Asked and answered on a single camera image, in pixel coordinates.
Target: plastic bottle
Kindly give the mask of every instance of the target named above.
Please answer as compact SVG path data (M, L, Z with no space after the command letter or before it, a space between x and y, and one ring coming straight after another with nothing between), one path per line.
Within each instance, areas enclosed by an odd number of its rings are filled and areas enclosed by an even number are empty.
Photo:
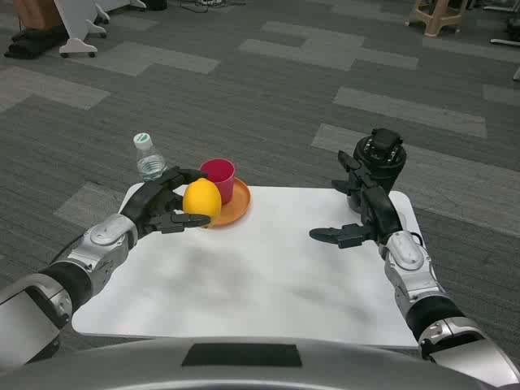
M141 132L133 137L133 143L137 148L137 170L143 181L151 181L161 177L167 169L166 161L154 147L150 135Z

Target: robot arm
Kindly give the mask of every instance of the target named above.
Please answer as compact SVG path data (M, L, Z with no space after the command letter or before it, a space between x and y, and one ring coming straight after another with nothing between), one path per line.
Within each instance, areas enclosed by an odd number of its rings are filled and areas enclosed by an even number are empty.
M404 231L399 216L383 188L360 158L340 151L338 159L349 180L333 180L332 186L359 200L362 226L318 228L310 236L337 244L341 249L371 240L379 246L384 270L395 288L397 306L418 342L423 359L460 371L496 387L519 384L520 373L507 355L479 325L467 318L437 281L423 243Z
M182 208L182 197L172 190L201 177L205 174L178 167L164 172L140 187L120 214L91 227L70 253L0 291L0 375L52 356L61 329L103 290L139 239L207 225L205 215L174 211Z

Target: lemon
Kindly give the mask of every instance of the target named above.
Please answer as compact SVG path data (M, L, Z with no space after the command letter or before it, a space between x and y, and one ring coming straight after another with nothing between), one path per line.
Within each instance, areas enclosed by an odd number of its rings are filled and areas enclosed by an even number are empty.
M219 219L222 209L222 198L216 185L206 179L191 183L184 193L182 208L185 213L202 214L211 218L210 227Z

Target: red cup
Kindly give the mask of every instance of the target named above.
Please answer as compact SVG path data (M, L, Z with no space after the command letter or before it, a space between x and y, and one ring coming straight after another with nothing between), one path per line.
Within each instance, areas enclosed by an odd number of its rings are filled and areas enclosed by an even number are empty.
M222 204L225 205L233 197L235 185L235 166L232 162L223 158L206 161L201 165L201 171L208 174L208 180L212 181L220 191Z

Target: white tabletop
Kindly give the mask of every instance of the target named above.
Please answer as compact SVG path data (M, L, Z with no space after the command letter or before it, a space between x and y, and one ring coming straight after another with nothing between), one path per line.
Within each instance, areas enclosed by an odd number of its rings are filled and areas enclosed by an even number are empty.
M228 227L155 232L140 240L105 289L74 315L74 329L95 336L417 345L374 242L339 250L309 238L312 228L359 223L345 195L329 188L249 188L248 213ZM405 229L420 233L408 197L392 192L390 198Z

